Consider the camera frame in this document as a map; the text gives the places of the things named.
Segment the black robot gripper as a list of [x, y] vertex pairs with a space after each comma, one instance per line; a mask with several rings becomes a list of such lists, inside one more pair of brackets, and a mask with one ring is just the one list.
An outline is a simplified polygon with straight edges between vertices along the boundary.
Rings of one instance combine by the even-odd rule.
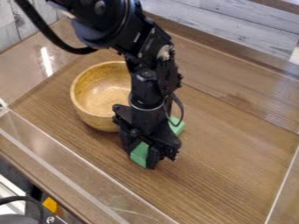
[[[115, 104], [114, 123], [119, 126], [123, 149], [130, 155], [143, 140], [157, 140], [157, 132], [173, 116], [174, 101], [161, 101], [151, 108], [130, 103], [129, 106]], [[154, 170], [165, 159], [165, 150], [158, 144], [149, 147], [146, 168]]]

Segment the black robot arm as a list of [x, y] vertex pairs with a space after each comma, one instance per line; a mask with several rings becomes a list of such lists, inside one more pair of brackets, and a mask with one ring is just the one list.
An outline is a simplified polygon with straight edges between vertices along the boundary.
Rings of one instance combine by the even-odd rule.
[[47, 25], [30, 0], [15, 0], [46, 38], [65, 51], [90, 54], [113, 48], [126, 58], [131, 75], [129, 104], [113, 106], [114, 122], [129, 156], [141, 156], [145, 168], [175, 160], [182, 140], [175, 133], [183, 119], [173, 118], [183, 103], [175, 91], [183, 75], [175, 61], [173, 37], [145, 14], [139, 0], [46, 0], [71, 19], [82, 48], [69, 45]]

